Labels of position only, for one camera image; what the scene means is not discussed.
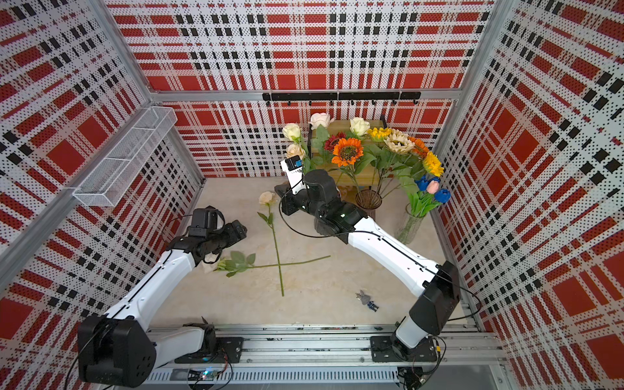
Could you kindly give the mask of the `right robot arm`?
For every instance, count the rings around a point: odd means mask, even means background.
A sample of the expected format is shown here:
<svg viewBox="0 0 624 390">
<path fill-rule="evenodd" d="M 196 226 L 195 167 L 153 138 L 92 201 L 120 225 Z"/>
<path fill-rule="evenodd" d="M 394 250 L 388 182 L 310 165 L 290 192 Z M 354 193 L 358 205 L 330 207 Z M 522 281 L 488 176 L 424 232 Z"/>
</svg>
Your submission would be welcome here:
<svg viewBox="0 0 624 390">
<path fill-rule="evenodd" d="M 316 239 L 336 237 L 370 256 L 416 296 L 416 302 L 393 334 L 396 349 L 409 352 L 429 336 L 440 335 L 461 299 L 458 269 L 440 265 L 389 235 L 362 208 L 341 199 L 335 180 L 324 170 L 288 173 L 277 185 L 279 211 L 303 211 L 315 218 Z"/>
</svg>

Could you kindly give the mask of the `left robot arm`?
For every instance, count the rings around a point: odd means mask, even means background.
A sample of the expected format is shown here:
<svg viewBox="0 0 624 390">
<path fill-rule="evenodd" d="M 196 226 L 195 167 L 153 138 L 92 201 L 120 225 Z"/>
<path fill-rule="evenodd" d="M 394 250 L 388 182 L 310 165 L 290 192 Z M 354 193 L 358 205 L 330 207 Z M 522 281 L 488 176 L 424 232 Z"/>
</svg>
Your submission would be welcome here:
<svg viewBox="0 0 624 390">
<path fill-rule="evenodd" d="M 244 240 L 247 228 L 226 222 L 213 206 L 196 209 L 185 233 L 175 237 L 143 279 L 103 315 L 78 328 L 78 355 L 71 365 L 81 381 L 136 388 L 155 368 L 178 358 L 206 362 L 219 356 L 219 340 L 206 321 L 150 334 L 150 323 L 176 286 L 197 266 L 215 264 Z"/>
</svg>

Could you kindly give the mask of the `pale pink rose flower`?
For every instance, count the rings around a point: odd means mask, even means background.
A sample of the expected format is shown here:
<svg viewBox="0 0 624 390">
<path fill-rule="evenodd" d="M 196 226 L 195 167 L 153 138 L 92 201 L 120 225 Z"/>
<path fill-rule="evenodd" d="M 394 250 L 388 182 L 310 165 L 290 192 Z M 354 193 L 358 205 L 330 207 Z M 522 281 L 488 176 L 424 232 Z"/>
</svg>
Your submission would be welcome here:
<svg viewBox="0 0 624 390">
<path fill-rule="evenodd" d="M 323 150 L 325 142 L 330 137 L 328 128 L 333 121 L 328 113 L 315 113 L 310 117 L 309 144 L 314 151 L 320 153 Z"/>
</svg>

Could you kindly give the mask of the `black hook rail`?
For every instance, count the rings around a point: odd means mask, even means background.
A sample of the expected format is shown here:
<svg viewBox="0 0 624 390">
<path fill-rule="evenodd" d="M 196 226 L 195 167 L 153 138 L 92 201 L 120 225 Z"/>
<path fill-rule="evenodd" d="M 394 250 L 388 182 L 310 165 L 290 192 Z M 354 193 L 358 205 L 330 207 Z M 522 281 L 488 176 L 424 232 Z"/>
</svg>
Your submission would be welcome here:
<svg viewBox="0 0 624 390">
<path fill-rule="evenodd" d="M 263 101 L 268 102 L 333 102 L 333 101 L 417 101 L 423 93 L 420 91 L 395 92 L 293 92 L 293 93 L 264 93 Z"/>
</svg>

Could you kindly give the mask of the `large cream sunflower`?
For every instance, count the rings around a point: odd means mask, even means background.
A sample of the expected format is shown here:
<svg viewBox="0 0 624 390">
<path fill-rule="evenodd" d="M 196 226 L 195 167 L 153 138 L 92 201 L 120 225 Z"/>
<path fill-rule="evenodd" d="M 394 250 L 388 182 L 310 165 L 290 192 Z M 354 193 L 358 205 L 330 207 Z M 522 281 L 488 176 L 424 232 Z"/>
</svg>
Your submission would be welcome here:
<svg viewBox="0 0 624 390">
<path fill-rule="evenodd" d="M 408 135 L 402 131 L 393 129 L 393 134 L 384 142 L 378 142 L 380 155 L 376 160 L 376 169 L 379 174 L 377 191 L 382 193 L 384 181 L 390 176 L 396 167 L 406 164 L 412 155 L 413 144 L 409 141 Z"/>
</svg>

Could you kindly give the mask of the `pink tulip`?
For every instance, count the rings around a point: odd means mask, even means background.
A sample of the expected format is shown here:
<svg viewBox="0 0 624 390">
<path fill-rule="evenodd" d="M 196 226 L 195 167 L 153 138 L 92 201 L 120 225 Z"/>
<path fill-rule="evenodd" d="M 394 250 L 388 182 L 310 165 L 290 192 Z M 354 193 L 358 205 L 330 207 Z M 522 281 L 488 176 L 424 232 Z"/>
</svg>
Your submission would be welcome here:
<svg viewBox="0 0 624 390">
<path fill-rule="evenodd" d="M 436 200 L 435 194 L 440 188 L 440 183 L 435 180 L 424 182 L 419 185 L 419 189 L 408 195 L 409 212 L 412 216 L 423 218 L 430 211 L 433 211 L 440 203 Z"/>
</svg>

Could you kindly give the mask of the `orange gerbera flower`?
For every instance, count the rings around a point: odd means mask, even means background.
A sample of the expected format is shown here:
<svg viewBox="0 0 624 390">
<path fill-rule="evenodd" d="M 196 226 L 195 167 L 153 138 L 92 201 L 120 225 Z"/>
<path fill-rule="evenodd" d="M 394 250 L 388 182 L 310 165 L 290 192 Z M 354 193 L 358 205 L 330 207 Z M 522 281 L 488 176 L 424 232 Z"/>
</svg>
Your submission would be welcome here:
<svg viewBox="0 0 624 390">
<path fill-rule="evenodd" d="M 430 150 L 427 148 L 424 141 L 412 136 L 409 136 L 408 139 L 413 144 L 412 153 L 419 156 L 420 159 L 425 159 L 429 154 Z"/>
<path fill-rule="evenodd" d="M 358 175 L 376 160 L 374 154 L 365 151 L 362 141 L 357 138 L 345 138 L 340 140 L 333 151 L 332 163 L 339 171 L 347 175 L 359 191 Z"/>
</svg>

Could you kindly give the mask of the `green circuit board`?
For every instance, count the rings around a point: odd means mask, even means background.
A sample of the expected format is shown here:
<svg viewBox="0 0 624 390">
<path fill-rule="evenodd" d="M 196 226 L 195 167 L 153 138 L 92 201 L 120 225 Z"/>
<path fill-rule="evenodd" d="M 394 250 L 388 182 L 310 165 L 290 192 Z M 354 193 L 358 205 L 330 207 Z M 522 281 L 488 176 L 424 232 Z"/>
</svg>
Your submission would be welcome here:
<svg viewBox="0 0 624 390">
<path fill-rule="evenodd" d="M 189 370 L 188 372 L 188 381 L 190 382 L 215 382 L 221 376 L 220 370 Z"/>
</svg>

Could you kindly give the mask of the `small grey figurine keychain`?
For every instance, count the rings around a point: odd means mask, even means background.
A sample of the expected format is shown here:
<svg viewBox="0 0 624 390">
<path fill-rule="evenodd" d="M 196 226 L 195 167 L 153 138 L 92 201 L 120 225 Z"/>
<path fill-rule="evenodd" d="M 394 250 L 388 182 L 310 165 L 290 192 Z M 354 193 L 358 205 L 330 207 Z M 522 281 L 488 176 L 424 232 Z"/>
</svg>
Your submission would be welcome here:
<svg viewBox="0 0 624 390">
<path fill-rule="evenodd" d="M 356 297 L 362 303 L 362 305 L 367 307 L 369 310 L 372 310 L 373 312 L 378 311 L 379 307 L 375 304 L 375 302 L 372 301 L 370 295 L 364 293 L 361 290 L 359 293 L 356 293 Z"/>
</svg>

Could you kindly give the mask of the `white rose flower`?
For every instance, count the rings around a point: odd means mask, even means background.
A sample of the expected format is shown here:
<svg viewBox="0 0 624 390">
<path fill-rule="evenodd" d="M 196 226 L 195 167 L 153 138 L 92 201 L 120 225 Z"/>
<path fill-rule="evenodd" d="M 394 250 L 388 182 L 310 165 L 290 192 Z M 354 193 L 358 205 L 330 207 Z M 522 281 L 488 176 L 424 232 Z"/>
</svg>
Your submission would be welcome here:
<svg viewBox="0 0 624 390">
<path fill-rule="evenodd" d="M 349 122 L 349 130 L 357 137 L 366 136 L 370 129 L 370 123 L 364 120 L 364 118 L 354 117 Z"/>
</svg>

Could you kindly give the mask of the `red gerbera flower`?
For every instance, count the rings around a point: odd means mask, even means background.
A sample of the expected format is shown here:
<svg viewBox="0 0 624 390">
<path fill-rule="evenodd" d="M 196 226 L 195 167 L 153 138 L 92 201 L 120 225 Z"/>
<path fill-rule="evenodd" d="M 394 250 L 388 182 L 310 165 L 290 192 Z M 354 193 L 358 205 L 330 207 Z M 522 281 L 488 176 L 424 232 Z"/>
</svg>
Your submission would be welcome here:
<svg viewBox="0 0 624 390">
<path fill-rule="evenodd" d="M 323 144 L 323 149 L 332 153 L 335 147 L 338 145 L 340 140 L 345 139 L 345 133 L 340 132 L 334 135 L 331 135 Z"/>
</svg>

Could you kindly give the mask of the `wooden two-tier shelf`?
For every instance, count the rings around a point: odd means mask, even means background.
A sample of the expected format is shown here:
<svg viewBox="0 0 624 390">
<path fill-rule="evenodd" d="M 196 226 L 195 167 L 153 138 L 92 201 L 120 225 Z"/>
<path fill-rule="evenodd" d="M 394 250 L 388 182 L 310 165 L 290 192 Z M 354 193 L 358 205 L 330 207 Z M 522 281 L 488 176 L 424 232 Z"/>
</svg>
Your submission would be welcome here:
<svg viewBox="0 0 624 390">
<path fill-rule="evenodd" d="M 393 136 L 392 128 L 374 127 L 362 117 L 348 121 L 345 131 L 330 133 L 329 127 L 335 119 L 327 113 L 318 113 L 310 118 L 313 132 L 305 149 L 304 170 L 310 171 L 330 167 L 339 176 L 348 177 L 358 185 L 358 175 L 367 167 L 381 161 L 384 148 L 381 146 Z"/>
</svg>

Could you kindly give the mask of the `dark ribbed glass vase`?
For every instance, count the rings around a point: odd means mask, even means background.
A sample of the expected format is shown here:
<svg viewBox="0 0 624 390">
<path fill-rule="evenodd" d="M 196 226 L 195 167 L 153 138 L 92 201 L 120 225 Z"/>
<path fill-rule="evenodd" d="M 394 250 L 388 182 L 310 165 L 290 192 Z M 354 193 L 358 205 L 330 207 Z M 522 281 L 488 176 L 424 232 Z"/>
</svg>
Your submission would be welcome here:
<svg viewBox="0 0 624 390">
<path fill-rule="evenodd" d="M 375 219 L 376 211 L 383 202 L 383 198 L 378 192 L 368 188 L 359 190 L 355 196 L 355 200 L 357 205 L 372 219 Z"/>
</svg>

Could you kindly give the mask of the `peach rose on table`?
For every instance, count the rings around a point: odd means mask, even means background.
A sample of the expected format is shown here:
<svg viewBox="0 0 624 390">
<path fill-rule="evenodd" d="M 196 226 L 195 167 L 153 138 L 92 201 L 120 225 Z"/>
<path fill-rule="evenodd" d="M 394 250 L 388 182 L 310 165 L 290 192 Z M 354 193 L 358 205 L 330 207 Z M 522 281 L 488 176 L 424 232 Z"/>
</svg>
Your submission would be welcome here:
<svg viewBox="0 0 624 390">
<path fill-rule="evenodd" d="M 272 239 L 273 239 L 273 244 L 275 247 L 275 252 L 276 252 L 276 267 L 278 268 L 278 275 L 279 275 L 279 289 L 280 289 L 280 294 L 281 297 L 285 296 L 285 291 L 284 291 L 284 277 L 283 277 L 283 272 L 282 272 L 282 264 L 281 264 L 281 258 L 280 258 L 280 250 L 279 250 L 279 245 L 278 245 L 278 240 L 277 240 L 277 235 L 276 235 L 276 228 L 275 228 L 275 221 L 274 221 L 274 214 L 272 211 L 272 207 L 275 203 L 277 199 L 277 195 L 273 192 L 267 191 L 262 193 L 259 196 L 259 204 L 261 206 L 265 206 L 267 209 L 266 211 L 263 212 L 258 212 L 258 216 L 265 222 L 265 224 L 269 227 L 269 229 L 271 229 L 271 235 L 272 235 Z"/>
</svg>

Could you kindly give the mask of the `clear glass vase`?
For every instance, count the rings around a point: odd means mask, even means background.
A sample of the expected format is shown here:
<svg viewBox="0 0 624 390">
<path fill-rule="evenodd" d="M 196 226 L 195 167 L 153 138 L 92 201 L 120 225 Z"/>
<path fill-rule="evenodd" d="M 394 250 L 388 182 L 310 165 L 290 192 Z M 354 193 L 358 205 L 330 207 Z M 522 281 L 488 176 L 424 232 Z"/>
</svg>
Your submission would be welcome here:
<svg viewBox="0 0 624 390">
<path fill-rule="evenodd" d="M 411 244 L 416 238 L 417 232 L 424 219 L 424 217 L 419 215 L 412 215 L 412 207 L 410 204 L 407 204 L 400 223 L 395 229 L 394 237 L 402 244 Z"/>
</svg>

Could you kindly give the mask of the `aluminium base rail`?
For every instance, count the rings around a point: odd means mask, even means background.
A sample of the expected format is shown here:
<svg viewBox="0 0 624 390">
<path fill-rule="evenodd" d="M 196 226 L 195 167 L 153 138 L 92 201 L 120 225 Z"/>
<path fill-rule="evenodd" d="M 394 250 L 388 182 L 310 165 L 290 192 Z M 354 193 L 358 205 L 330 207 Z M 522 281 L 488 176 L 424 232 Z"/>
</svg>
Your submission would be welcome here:
<svg viewBox="0 0 624 390">
<path fill-rule="evenodd" d="M 371 366 L 372 336 L 390 336 L 391 324 L 374 325 L 217 325 L 218 337 L 243 339 L 235 367 Z M 440 337 L 446 342 L 446 365 L 498 365 L 506 361 L 500 340 L 475 325 L 450 324 Z"/>
</svg>

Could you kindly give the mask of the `small white rose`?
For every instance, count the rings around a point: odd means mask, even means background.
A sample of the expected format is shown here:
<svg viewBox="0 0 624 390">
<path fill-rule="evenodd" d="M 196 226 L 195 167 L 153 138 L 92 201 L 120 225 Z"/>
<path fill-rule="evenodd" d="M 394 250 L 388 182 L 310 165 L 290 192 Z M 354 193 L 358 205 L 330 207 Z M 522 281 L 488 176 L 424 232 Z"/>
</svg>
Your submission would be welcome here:
<svg viewBox="0 0 624 390">
<path fill-rule="evenodd" d="M 224 272 L 228 278 L 234 277 L 240 273 L 246 272 L 248 270 L 256 270 L 256 269 L 264 269 L 264 268 L 283 268 L 285 266 L 299 266 L 299 265 L 307 265 L 311 263 L 316 263 L 322 260 L 326 260 L 331 258 L 330 255 L 312 258 L 305 261 L 297 261 L 290 263 L 268 263 L 268 264 L 260 264 L 257 265 L 256 254 L 252 253 L 250 255 L 245 255 L 240 251 L 232 251 L 230 253 L 229 258 L 221 258 L 219 255 L 216 255 L 214 259 L 208 261 L 204 259 L 201 263 L 206 267 L 207 272 Z"/>
</svg>

